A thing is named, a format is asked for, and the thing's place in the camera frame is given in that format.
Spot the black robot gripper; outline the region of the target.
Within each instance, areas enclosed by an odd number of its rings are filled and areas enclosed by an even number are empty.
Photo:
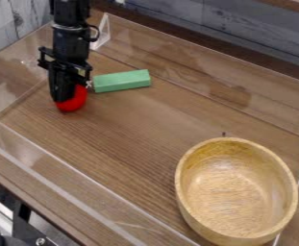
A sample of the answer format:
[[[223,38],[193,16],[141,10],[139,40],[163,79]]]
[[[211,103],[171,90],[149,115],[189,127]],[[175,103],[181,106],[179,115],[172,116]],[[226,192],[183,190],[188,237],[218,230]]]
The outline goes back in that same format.
[[[52,24],[52,47],[38,48],[38,66],[49,74],[49,95],[53,102],[64,102],[75,96],[76,77],[81,85],[92,89],[88,64],[89,43],[100,37],[96,26],[83,23],[73,27]]]

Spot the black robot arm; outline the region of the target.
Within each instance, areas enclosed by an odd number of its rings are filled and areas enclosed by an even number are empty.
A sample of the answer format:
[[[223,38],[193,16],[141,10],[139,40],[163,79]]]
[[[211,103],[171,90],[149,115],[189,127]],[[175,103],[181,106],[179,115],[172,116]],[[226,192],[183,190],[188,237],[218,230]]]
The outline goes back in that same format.
[[[48,71],[51,98],[63,103],[75,97],[76,86],[85,87],[89,43],[99,40],[100,31],[87,23],[89,0],[49,0],[49,13],[52,47],[38,47],[37,65]]]

